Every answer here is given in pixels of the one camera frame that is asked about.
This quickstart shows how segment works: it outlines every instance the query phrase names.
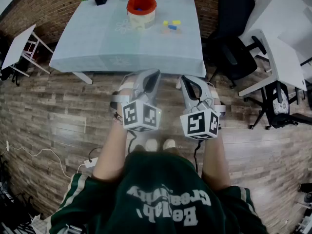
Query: white cable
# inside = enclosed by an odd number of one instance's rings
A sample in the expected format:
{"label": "white cable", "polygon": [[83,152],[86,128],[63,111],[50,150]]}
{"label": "white cable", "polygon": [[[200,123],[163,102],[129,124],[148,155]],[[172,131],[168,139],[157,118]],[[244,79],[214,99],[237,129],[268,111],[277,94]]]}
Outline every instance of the white cable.
{"label": "white cable", "polygon": [[12,145],[9,145],[9,146],[12,147],[12,148],[15,149],[15,150],[24,149],[24,150],[26,151],[26,153],[28,153],[31,157],[36,157],[36,156],[38,156],[39,154],[41,154],[42,151],[51,151],[51,152],[58,158],[59,163],[60,163],[60,167],[61,167],[62,172],[64,173],[64,175],[65,175],[66,177],[68,177],[68,178],[71,178],[71,177],[69,177],[69,176],[67,176],[67,175],[65,174],[64,169],[63,169],[63,166],[62,166],[62,161],[60,160],[59,156],[58,156],[52,149],[42,149],[42,150],[41,150],[39,153],[37,153],[36,155],[32,155],[30,152],[28,152],[28,151],[27,151],[25,148],[23,148],[22,146],[21,146],[20,148],[15,148],[15,147],[13,147]]}

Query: yellow block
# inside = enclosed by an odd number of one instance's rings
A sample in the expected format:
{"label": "yellow block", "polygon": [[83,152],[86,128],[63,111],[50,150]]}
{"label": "yellow block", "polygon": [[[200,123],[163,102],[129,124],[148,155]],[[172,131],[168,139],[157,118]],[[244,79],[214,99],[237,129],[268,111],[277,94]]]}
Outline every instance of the yellow block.
{"label": "yellow block", "polygon": [[175,21],[172,21],[172,24],[173,25],[179,25],[179,24],[181,24],[181,21],[180,20],[175,20]]}

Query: black and white marker cube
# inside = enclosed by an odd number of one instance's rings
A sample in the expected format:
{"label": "black and white marker cube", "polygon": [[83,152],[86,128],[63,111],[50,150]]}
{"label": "black and white marker cube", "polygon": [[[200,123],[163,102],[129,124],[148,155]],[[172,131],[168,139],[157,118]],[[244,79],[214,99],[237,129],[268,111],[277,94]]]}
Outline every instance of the black and white marker cube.
{"label": "black and white marker cube", "polygon": [[146,132],[159,128],[161,110],[139,99],[123,103],[123,127],[128,130]]}
{"label": "black and white marker cube", "polygon": [[184,135],[198,140],[217,137],[219,116],[210,108],[180,116]]}

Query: white table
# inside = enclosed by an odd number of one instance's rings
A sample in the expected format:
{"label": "white table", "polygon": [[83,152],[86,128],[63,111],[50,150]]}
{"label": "white table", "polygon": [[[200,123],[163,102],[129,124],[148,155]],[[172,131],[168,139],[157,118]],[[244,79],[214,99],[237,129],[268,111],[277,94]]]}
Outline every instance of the white table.
{"label": "white table", "polygon": [[261,30],[253,35],[262,42],[267,51],[272,74],[255,85],[240,91],[239,96],[247,95],[277,80],[306,91],[307,87],[296,51],[280,39]]}
{"label": "white table", "polygon": [[[156,0],[155,25],[137,31],[126,12],[128,0],[107,0],[97,6],[83,1],[68,22],[50,66],[73,72],[92,84],[82,72],[138,71],[157,68],[162,73],[204,77],[201,40],[194,0]],[[164,33],[163,21],[180,20]]]}
{"label": "white table", "polygon": [[[15,63],[17,63],[20,60],[20,57],[24,57],[29,62],[31,62],[32,64],[37,66],[38,68],[42,69],[43,71],[47,72],[48,74],[50,73],[46,69],[42,68],[39,64],[37,64],[33,59],[33,55],[34,55],[34,53],[35,53],[40,42],[51,53],[53,53],[53,51],[39,37],[37,37],[37,35],[34,33],[35,26],[36,25],[31,26],[30,28],[26,29],[24,32],[20,33],[17,37],[14,38],[14,40],[13,40],[13,42],[9,48],[9,51],[5,57],[5,60],[3,62],[2,69],[5,69],[7,67],[11,67],[14,70],[16,70],[16,71],[22,73],[23,75],[29,77],[28,74],[22,72],[21,70],[19,70],[13,66]],[[37,39],[37,41],[29,41],[29,38],[31,35],[33,35]],[[24,50],[25,45],[27,43],[30,45],[34,44],[34,48],[32,49],[32,51]]]}

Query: blue block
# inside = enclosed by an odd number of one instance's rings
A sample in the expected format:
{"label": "blue block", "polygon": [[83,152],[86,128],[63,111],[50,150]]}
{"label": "blue block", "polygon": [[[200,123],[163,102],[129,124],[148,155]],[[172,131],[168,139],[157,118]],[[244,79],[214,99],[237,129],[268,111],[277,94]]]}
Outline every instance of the blue block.
{"label": "blue block", "polygon": [[168,25],[168,28],[176,30],[176,26],[173,26],[173,25]]}

